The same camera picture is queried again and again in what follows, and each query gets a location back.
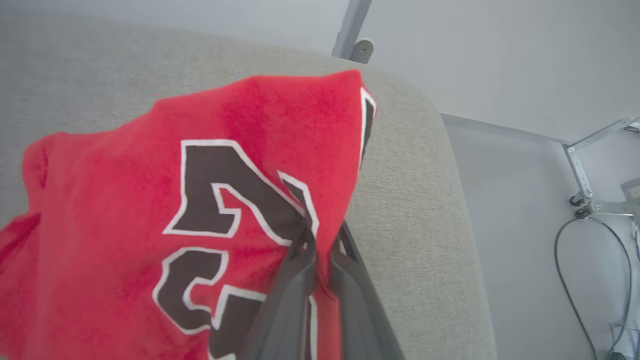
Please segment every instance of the upholstered fabric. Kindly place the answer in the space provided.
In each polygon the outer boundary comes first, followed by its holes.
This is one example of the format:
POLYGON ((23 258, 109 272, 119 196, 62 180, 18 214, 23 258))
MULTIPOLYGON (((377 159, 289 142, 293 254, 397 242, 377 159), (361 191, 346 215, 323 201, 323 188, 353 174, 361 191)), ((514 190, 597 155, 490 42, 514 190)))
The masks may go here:
POLYGON ((347 220, 405 356, 495 359, 442 120, 420 90, 365 65, 172 28, 1 9, 1 226, 26 210, 22 152, 41 136, 113 129, 158 98, 255 74, 353 67, 379 110, 347 220))

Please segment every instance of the white trim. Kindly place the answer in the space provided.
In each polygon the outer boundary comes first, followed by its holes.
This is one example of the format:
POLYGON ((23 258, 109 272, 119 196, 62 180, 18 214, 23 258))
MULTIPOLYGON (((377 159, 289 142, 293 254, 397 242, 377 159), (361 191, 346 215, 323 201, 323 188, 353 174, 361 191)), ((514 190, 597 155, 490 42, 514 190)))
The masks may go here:
POLYGON ((311 360, 317 360, 318 358, 318 306, 313 294, 309 295, 309 302, 311 303, 311 323, 309 336, 311 344, 311 360))
POLYGON ((302 181, 296 179, 291 175, 287 175, 282 171, 278 171, 278 176, 280 176, 281 181, 286 181, 302 191, 302 194, 305 197, 305 205, 307 206, 307 211, 309 212, 309 216, 311 217, 311 233, 314 235, 314 238, 316 238, 316 235, 318 234, 318 227, 320 226, 320 220, 318 219, 314 202, 311 199, 311 192, 309 191, 309 187, 302 181))
POLYGON ((364 136, 367 131, 367 101, 373 105, 373 114, 372 117, 376 116, 376 111, 378 110, 378 105, 376 101, 373 99, 371 94, 369 94, 364 87, 360 88, 360 104, 362 105, 362 133, 360 134, 360 157, 358 160, 358 170, 360 169, 360 165, 362 163, 362 154, 364 153, 364 136))
MULTIPOLYGON (((211 326, 219 330, 220 325, 222 324, 222 317, 225 314, 225 308, 227 306, 227 300, 229 299, 229 295, 235 295, 237 297, 242 297, 244 299, 250 300, 258 300, 264 302, 267 298, 267 295, 263 293, 259 293, 257 291, 251 291, 247 289, 236 288, 235 286, 225 284, 222 287, 222 292, 220 292, 220 296, 218 297, 218 303, 216 304, 216 314, 211 318, 211 326)), ((209 356, 209 360, 236 360, 236 355, 231 353, 227 354, 219 359, 216 359, 209 352, 209 344, 207 344, 207 355, 209 356)))
POLYGON ((227 146, 233 148, 238 156, 244 161, 246 166, 250 168, 258 177, 269 185, 277 194, 283 197, 298 213, 304 214, 304 210, 291 198, 286 196, 286 194, 277 186, 275 186, 267 177, 255 166, 255 164, 251 161, 251 159, 247 156, 247 154, 243 151, 242 147, 235 141, 229 139, 213 139, 213 140, 182 140, 180 142, 180 208, 178 212, 173 216, 169 224, 163 230, 163 234, 176 234, 176 235, 190 235, 190 236, 215 236, 221 238, 232 238, 239 226, 241 219, 241 210, 240 209, 229 209, 224 205, 224 201, 222 199, 220 188, 225 188, 229 192, 231 192, 234 196, 236 196, 240 201, 245 203, 252 211, 258 223, 263 230, 267 233, 267 235, 275 241, 279 245, 289 246, 291 244, 291 240, 283 239, 276 235, 271 227, 267 224, 264 219, 264 216, 259 211, 258 207, 247 200, 245 197, 240 195, 232 186, 229 184, 222 183, 212 183, 212 189, 215 201, 218 205, 218 211, 221 214, 229 214, 234 215, 234 223, 232 227, 229 229, 227 233, 215 233, 212 231, 190 231, 190 230, 180 230, 174 229, 173 227, 177 224, 180 218, 183 216, 184 212, 187 209, 187 195, 185 191, 185 173, 186 173, 186 162, 187 162, 187 154, 186 148, 187 146, 227 146))
POLYGON ((228 262, 229 262, 229 253, 227 251, 224 251, 224 250, 207 249, 207 248, 204 248, 204 247, 183 247, 180 250, 178 250, 178 251, 174 252, 173 254, 169 255, 166 259, 164 259, 162 261, 162 276, 160 277, 160 281, 158 281, 158 284, 156 285, 156 287, 154 288, 154 290, 152 292, 152 297, 154 299, 154 302, 156 303, 158 308, 163 312, 163 314, 169 320, 171 320, 171 322, 178 329, 180 329, 180 331, 182 331, 184 334, 192 335, 192 334, 197 334, 200 331, 208 329, 209 326, 208 325, 203 325, 203 326, 201 326, 201 327, 199 327, 197 329, 184 329, 180 325, 178 325, 178 323, 175 322, 173 320, 173 318, 171 318, 169 316, 169 314, 166 313, 166 311, 164 311, 163 307, 160 306, 160 303, 158 302, 158 293, 160 292, 160 289, 162 289, 162 287, 166 283, 167 278, 169 277, 169 271, 170 271, 171 263, 173 263, 174 260, 179 258, 181 255, 183 255, 187 251, 200 251, 200 252, 208 252, 208 253, 211 253, 211 254, 220 254, 221 255, 220 269, 218 269, 218 272, 213 277, 213 279, 205 279, 203 277, 196 277, 195 279, 193 279, 189 283, 189 286, 187 286, 187 288, 184 290, 184 293, 182 293, 182 301, 183 301, 184 305, 188 309, 190 309, 190 310, 201 309, 201 310, 207 311, 209 313, 211 313, 211 309, 209 307, 204 306, 204 305, 194 305, 194 303, 192 303, 192 301, 191 301, 191 290, 197 284, 203 284, 203 285, 211 286, 211 285, 215 284, 216 282, 218 282, 218 280, 220 280, 222 275, 224 275, 224 273, 227 271, 227 265, 228 265, 228 262))

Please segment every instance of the jersey number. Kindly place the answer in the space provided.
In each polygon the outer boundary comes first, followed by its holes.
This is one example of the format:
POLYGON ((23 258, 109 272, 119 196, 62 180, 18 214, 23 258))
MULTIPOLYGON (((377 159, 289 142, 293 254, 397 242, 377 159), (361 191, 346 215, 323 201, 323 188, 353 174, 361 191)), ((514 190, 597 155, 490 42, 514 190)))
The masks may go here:
MULTIPOLYGON (((225 207, 220 189, 247 205, 277 244, 288 246, 300 233, 300 206, 258 170, 237 142, 183 140, 181 145, 182 200, 163 234, 233 237, 243 214, 240 209, 225 207)), ((294 196, 303 193, 292 181, 283 182, 294 196)), ((298 200, 303 204, 306 200, 308 205, 310 199, 298 200)), ((229 261, 228 252, 223 250, 184 247, 163 261, 162 277, 153 291, 155 303, 184 334, 210 329, 211 359, 236 358, 266 298, 264 294, 224 284, 214 311, 192 303, 193 287, 217 283, 229 261)))

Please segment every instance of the metal bracket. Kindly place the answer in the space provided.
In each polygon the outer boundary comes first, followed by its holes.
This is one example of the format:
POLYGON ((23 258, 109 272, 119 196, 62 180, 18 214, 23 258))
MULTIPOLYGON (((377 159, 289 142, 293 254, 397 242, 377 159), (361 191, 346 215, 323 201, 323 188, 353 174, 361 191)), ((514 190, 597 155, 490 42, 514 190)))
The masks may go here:
POLYGON ((564 148, 566 158, 569 160, 569 164, 571 165, 571 170, 573 171, 575 180, 578 182, 578 186, 580 187, 582 198, 585 200, 590 199, 593 196, 593 190, 591 190, 591 185, 589 184, 589 180, 587 180, 587 174, 585 174, 584 169, 582 168, 582 163, 580 162, 578 155, 575 153, 575 149, 567 145, 562 146, 564 148))
POLYGON ((633 212, 631 211, 631 204, 627 202, 595 200, 589 201, 587 206, 584 206, 575 212, 575 216, 579 218, 586 218, 594 214, 626 215, 630 217, 633 215, 633 212))
POLYGON ((615 123, 593 133, 586 138, 574 143, 572 145, 563 144, 564 153, 566 154, 571 170, 575 176, 575 180, 578 183, 580 192, 574 195, 569 202, 572 206, 582 206, 575 212, 575 216, 579 218, 586 218, 593 214, 615 214, 615 215, 627 215, 632 216, 631 206, 626 202, 605 202, 591 200, 593 197, 593 190, 587 179, 587 174, 584 172, 582 163, 578 158, 576 152, 578 149, 587 147, 592 143, 609 136, 611 133, 624 129, 627 131, 637 131, 640 128, 640 118, 629 118, 616 121, 615 123))

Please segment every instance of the gray floor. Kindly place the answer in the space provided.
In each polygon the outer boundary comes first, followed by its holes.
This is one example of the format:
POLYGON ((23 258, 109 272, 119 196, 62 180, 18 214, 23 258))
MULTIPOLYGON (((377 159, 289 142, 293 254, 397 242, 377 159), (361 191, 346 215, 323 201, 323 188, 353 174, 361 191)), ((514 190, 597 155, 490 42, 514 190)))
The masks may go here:
MULTIPOLYGON (((572 218, 574 208, 567 200, 577 191, 560 145, 456 126, 447 131, 476 237, 499 359, 590 359, 553 260, 554 237, 572 218)), ((584 149, 583 165, 597 198, 623 200, 620 183, 640 176, 638 154, 640 136, 630 133, 584 149)), ((637 271, 631 221, 598 218, 619 232, 637 271)), ((570 291, 603 359, 611 346, 609 322, 621 321, 623 313, 628 281, 623 253, 595 223, 567 228, 559 253, 570 291)), ((632 308, 640 309, 637 294, 635 289, 632 308)), ((630 341, 624 337, 616 350, 632 355, 630 341)))

